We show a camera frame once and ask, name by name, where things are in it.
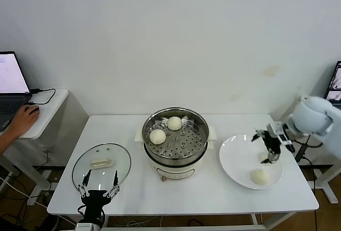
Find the small white table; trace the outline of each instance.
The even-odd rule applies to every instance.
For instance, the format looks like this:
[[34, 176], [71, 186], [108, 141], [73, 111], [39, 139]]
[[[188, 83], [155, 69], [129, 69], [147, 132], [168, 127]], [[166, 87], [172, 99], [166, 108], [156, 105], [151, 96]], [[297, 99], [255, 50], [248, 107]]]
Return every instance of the small white table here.
[[[30, 101], [35, 103], [44, 103], [47, 102], [51, 97], [53, 91], [43, 91], [37, 94], [34, 94]], [[12, 166], [16, 165], [23, 173], [25, 173], [29, 178], [31, 178], [37, 185], [32, 191], [31, 195], [32, 199], [28, 200], [28, 205], [34, 205], [37, 197], [43, 190], [54, 190], [56, 188], [57, 183], [50, 183], [47, 181], [47, 178], [51, 174], [51, 170], [46, 170], [43, 174], [39, 174], [27, 161], [27, 158], [20, 151], [20, 146], [25, 144], [26, 142], [31, 143], [37, 147], [41, 146], [38, 141], [35, 139], [39, 138], [40, 135], [44, 132], [45, 128], [58, 111], [62, 103], [65, 101], [67, 95], [69, 94], [68, 90], [65, 89], [57, 89], [55, 95], [51, 99], [51, 101], [46, 105], [39, 105], [40, 115], [37, 122], [28, 130], [24, 135], [22, 135], [19, 139], [17, 139], [13, 145], [11, 145], [11, 154], [14, 154], [15, 157], [11, 157], [11, 161], [6, 158], [6, 152], [0, 156], [0, 165], [8, 170], [10, 175], [17, 174], [17, 170]]]
[[[264, 129], [272, 121], [268, 114], [203, 117], [216, 131], [214, 149], [207, 151], [203, 165], [195, 175], [183, 180], [162, 182], [149, 164], [142, 144], [134, 141], [136, 131], [148, 116], [91, 116], [47, 211], [50, 214], [78, 215], [77, 208], [82, 202], [80, 193], [72, 183], [72, 169], [88, 149], [111, 142], [129, 151], [132, 166], [118, 195], [104, 207], [107, 216], [251, 214], [254, 225], [210, 227], [209, 230], [269, 230], [295, 212], [312, 211], [319, 207], [295, 159], [287, 150], [281, 154], [283, 177], [269, 190], [243, 187], [234, 182], [221, 167], [218, 151], [222, 142], [234, 134], [253, 134], [255, 129]], [[258, 225], [256, 213], [277, 214], [264, 225]]]

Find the laptop keyboard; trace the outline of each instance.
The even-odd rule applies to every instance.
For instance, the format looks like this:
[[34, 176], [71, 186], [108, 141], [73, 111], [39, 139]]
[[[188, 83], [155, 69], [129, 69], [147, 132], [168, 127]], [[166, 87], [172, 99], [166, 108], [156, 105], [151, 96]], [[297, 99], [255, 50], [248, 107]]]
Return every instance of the laptop keyboard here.
[[14, 114], [18, 108], [23, 104], [22, 100], [1, 100], [0, 101], [0, 115], [1, 114]]

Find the laptop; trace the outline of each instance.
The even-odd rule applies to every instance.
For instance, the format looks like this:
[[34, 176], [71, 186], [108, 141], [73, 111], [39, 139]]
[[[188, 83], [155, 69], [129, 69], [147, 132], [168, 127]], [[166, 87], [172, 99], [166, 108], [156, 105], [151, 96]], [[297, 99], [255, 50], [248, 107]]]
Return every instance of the laptop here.
[[0, 131], [32, 95], [13, 51], [0, 52]]
[[341, 61], [336, 63], [334, 73], [324, 98], [334, 107], [341, 109]]

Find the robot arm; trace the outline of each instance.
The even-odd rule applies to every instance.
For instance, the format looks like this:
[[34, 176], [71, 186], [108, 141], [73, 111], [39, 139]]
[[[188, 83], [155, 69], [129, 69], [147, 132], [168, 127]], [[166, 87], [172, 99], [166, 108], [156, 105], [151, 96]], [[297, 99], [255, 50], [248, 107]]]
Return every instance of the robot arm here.
[[117, 171], [113, 180], [112, 188], [107, 190], [88, 190], [87, 185], [91, 175], [91, 170], [84, 177], [81, 185], [78, 185], [78, 189], [81, 193], [81, 199], [83, 206], [78, 208], [78, 212], [81, 208], [85, 207], [83, 219], [77, 224], [75, 231], [100, 231], [103, 222], [101, 220], [101, 214], [103, 213], [103, 207], [111, 202], [111, 200], [120, 191], [118, 186]]
[[268, 150], [268, 157], [262, 163], [275, 163], [279, 159], [280, 146], [294, 152], [290, 136], [311, 135], [324, 143], [327, 149], [341, 158], [341, 110], [322, 98], [303, 99], [285, 123], [270, 123], [266, 131], [257, 130], [253, 140], [261, 137]]

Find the laptop screen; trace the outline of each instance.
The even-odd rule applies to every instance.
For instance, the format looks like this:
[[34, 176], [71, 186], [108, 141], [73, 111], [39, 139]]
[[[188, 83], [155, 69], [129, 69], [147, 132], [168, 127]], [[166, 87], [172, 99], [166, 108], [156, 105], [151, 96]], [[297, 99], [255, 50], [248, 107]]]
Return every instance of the laptop screen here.
[[333, 105], [341, 104], [341, 61], [338, 61], [336, 64], [334, 74], [324, 98], [329, 100]]
[[0, 93], [28, 93], [14, 54], [0, 54]]

